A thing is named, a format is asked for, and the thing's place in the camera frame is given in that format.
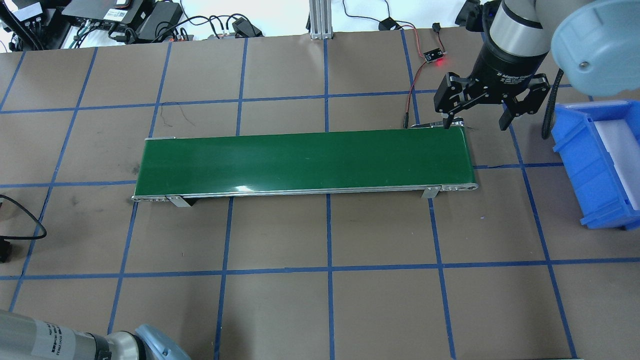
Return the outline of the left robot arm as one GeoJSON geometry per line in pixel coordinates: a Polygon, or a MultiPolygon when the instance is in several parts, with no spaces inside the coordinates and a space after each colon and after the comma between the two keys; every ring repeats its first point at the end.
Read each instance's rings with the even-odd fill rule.
{"type": "Polygon", "coordinates": [[[173,339],[151,325],[105,336],[80,332],[6,310],[0,312],[2,360],[189,360],[173,339]]]}

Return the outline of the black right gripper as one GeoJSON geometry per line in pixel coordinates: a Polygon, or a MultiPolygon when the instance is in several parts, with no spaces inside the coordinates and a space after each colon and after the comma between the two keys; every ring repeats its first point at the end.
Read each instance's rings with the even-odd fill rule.
{"type": "Polygon", "coordinates": [[[475,104],[499,104],[505,110],[499,128],[505,131],[515,117],[536,114],[551,85],[546,74],[536,74],[546,54],[514,55],[485,41],[468,77],[444,75],[434,96],[434,110],[442,114],[442,126],[450,129],[455,114],[475,104]]]}

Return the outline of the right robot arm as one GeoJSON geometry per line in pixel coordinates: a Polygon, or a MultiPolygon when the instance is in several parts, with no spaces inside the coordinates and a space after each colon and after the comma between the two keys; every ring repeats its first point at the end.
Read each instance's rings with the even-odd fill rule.
{"type": "Polygon", "coordinates": [[[566,77],[579,92],[612,97],[639,88],[637,0],[492,0],[466,24],[485,36],[468,76],[444,75],[434,110],[450,128],[459,112],[503,105],[499,128],[554,104],[566,77]]]}

